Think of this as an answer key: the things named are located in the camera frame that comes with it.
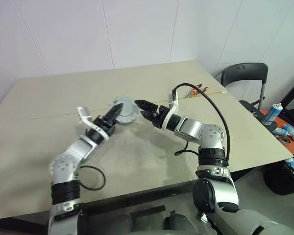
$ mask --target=white plastic clip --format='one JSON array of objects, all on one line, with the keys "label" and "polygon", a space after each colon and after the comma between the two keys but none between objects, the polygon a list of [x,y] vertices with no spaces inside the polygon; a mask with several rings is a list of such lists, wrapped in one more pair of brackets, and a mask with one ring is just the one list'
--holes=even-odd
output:
[{"label": "white plastic clip", "polygon": [[86,107],[77,107],[78,115],[82,122],[86,125],[86,128],[92,128],[97,131],[104,138],[105,141],[109,140],[109,136],[100,127],[92,123],[92,116],[90,115]]},{"label": "white plastic clip", "polygon": [[166,118],[164,119],[162,123],[161,130],[165,131],[167,129],[167,124],[173,114],[176,114],[178,112],[178,96],[177,92],[175,92],[175,98],[173,98],[172,94],[169,94],[169,108],[170,111],[168,112]]}]

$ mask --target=table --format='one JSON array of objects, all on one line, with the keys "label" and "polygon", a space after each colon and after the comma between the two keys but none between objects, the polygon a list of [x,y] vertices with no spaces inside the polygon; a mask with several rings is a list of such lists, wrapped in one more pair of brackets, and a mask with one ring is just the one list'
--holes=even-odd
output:
[{"label": "table", "polygon": [[[208,95],[229,126],[231,171],[292,156],[196,61],[21,79],[0,105],[0,218],[49,209],[48,164],[84,132],[76,106],[88,106],[96,117],[118,95],[168,105],[168,93],[182,82],[209,87]],[[178,90],[180,97],[188,91]],[[179,104],[179,115],[223,127],[202,96]],[[184,144],[141,116],[130,126],[117,126],[115,135],[87,162],[105,172],[107,184],[100,191],[82,189],[82,199],[105,200],[195,180],[197,157],[173,155]]]}]

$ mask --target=chair backrest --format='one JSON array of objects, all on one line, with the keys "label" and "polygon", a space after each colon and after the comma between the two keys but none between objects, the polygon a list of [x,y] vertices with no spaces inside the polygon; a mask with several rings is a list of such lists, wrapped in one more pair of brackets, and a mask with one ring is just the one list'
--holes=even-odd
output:
[{"label": "chair backrest", "polygon": [[222,72],[221,85],[241,80],[260,80],[263,84],[267,81],[268,66],[264,63],[242,63],[231,65]]}]

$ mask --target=spray can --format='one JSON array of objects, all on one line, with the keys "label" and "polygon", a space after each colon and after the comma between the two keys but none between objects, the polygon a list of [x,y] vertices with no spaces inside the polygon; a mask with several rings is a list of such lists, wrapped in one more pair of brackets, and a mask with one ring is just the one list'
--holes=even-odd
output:
[{"label": "spray can", "polygon": [[282,109],[283,109],[283,107],[282,107],[281,103],[273,104],[261,122],[264,125],[269,126],[276,119],[276,117],[280,114]]},{"label": "spray can", "polygon": [[286,130],[294,140],[294,128],[291,125],[284,125],[283,129]]},{"label": "spray can", "polygon": [[275,130],[272,131],[272,133],[275,133],[280,136],[286,136],[288,134],[288,131],[277,127]]},{"label": "spray can", "polygon": [[286,163],[289,167],[293,168],[293,170],[294,170],[294,158],[286,159],[286,160],[285,160],[285,163]]}]

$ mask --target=black cable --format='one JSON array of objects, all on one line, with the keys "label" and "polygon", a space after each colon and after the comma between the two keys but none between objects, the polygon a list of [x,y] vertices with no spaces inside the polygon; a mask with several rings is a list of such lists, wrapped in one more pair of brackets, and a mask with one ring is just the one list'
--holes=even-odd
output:
[{"label": "black cable", "polygon": [[180,154],[182,154],[182,153],[189,152],[189,153],[194,153],[194,154],[196,154],[196,156],[198,156],[198,153],[196,153],[195,151],[192,151],[192,150],[187,149],[187,147],[188,147],[188,141],[186,141],[186,145],[185,145],[185,147],[184,147],[182,150],[178,150],[178,151],[176,151],[176,152],[174,153],[174,155],[175,155],[175,156],[178,156],[178,155],[180,155]]},{"label": "black cable", "polygon": [[102,189],[102,188],[106,185],[106,176],[104,175],[104,173],[103,173],[102,170],[100,170],[99,168],[97,168],[97,167],[95,167],[95,166],[92,166],[92,165],[82,165],[82,166],[80,167],[80,169],[81,169],[81,168],[92,168],[92,169],[94,169],[94,170],[99,171],[99,172],[101,173],[101,175],[103,176],[103,184],[102,184],[99,188],[90,188],[90,187],[87,187],[87,186],[84,185],[81,181],[79,181],[79,184],[80,184],[83,188],[85,188],[85,189],[87,189],[87,190],[90,190],[90,191],[98,191],[98,190]]},{"label": "black cable", "polygon": [[226,161],[229,162],[229,159],[230,159],[230,132],[229,132],[229,128],[226,124],[226,121],[221,113],[221,111],[219,110],[219,108],[216,106],[216,104],[204,93],[202,92],[199,88],[197,88],[196,86],[194,86],[193,84],[190,84],[190,83],[181,83],[179,85],[177,85],[173,90],[172,90],[172,94],[176,94],[176,90],[179,88],[179,87],[182,87],[182,86],[189,86],[189,87],[192,87],[194,88],[196,91],[198,91],[203,97],[205,97],[209,103],[215,108],[215,110],[217,111],[218,115],[220,116],[223,124],[224,124],[224,127],[225,127],[225,132],[226,132],[226,139],[227,139],[227,146],[226,146]]}]

